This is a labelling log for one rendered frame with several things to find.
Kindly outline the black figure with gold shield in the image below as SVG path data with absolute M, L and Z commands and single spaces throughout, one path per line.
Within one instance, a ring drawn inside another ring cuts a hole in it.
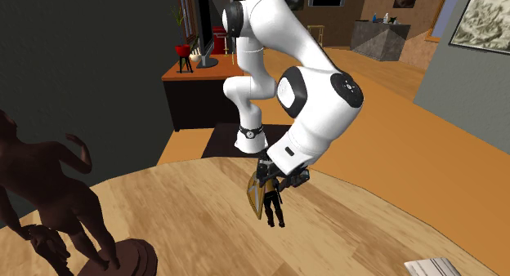
M 284 215 L 281 208 L 283 203 L 279 192 L 279 181 L 274 178 L 268 180 L 263 186 L 260 186 L 260 180 L 257 178 L 257 173 L 254 172 L 248 181 L 247 187 L 248 202 L 260 220 L 262 212 L 266 213 L 267 224 L 270 227 L 275 226 L 276 216 L 279 227 L 285 227 Z

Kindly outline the dark robot stand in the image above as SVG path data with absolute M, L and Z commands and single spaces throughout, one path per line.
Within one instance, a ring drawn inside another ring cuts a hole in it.
M 279 140 L 290 125 L 265 124 L 264 132 L 268 145 Z M 204 149 L 202 158 L 229 157 L 229 158 L 257 158 L 258 154 L 246 154 L 235 147 L 239 125 L 235 123 L 218 123 Z

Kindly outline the dark sideboard with orange top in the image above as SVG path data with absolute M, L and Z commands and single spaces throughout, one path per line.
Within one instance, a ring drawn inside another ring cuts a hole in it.
M 211 55 L 214 39 L 210 8 L 210 0 L 195 0 L 200 61 L 191 65 L 190 72 L 180 71 L 180 65 L 175 64 L 162 76 L 175 131 L 239 123 L 238 110 L 224 95 L 223 84 L 244 72 L 227 58 Z

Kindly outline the small wooden stool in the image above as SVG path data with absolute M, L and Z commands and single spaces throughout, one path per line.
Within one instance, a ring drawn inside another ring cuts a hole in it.
M 307 26 L 307 30 L 312 37 L 319 43 L 322 47 L 324 42 L 324 29 L 325 26 L 322 24 L 309 24 Z

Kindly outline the grey stone cabinet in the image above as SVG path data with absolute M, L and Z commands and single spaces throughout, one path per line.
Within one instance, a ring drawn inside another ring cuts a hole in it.
M 356 20 L 350 50 L 379 61 L 398 61 L 410 27 L 410 24 Z

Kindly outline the dark brown human statue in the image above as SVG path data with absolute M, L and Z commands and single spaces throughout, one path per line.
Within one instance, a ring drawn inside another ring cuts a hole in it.
M 87 174 L 92 161 L 77 136 L 24 143 L 17 125 L 0 110 L 0 220 L 31 242 L 58 276 L 156 276 L 158 258 L 145 240 L 115 242 L 105 226 L 97 195 L 61 166 Z

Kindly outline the wooden framed doorway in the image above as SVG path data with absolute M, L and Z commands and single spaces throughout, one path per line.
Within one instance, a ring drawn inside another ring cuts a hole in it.
M 453 9 L 458 0 L 441 0 L 433 18 L 432 25 L 427 31 L 425 40 L 428 42 L 439 42 L 445 32 Z

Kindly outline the framed beige landscape picture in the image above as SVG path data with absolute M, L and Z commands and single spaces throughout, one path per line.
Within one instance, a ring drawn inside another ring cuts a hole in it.
M 449 44 L 510 55 L 510 0 L 468 0 Z

